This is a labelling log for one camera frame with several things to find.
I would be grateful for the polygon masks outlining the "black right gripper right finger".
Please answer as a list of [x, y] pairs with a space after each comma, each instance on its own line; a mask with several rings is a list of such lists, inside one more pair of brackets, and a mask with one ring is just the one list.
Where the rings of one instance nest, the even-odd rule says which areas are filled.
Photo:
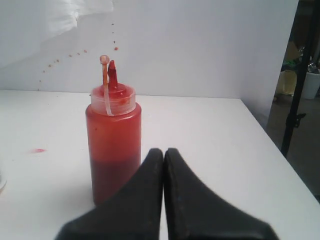
[[170, 240], [276, 240], [272, 227], [210, 190], [176, 148], [163, 167], [164, 203]]

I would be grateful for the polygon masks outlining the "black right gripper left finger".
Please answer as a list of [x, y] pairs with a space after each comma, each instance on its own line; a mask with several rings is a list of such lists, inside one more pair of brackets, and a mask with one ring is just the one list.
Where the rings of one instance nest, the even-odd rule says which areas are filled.
[[57, 240], [157, 240], [163, 199], [163, 153], [149, 150], [132, 178], [112, 197], [66, 223]]

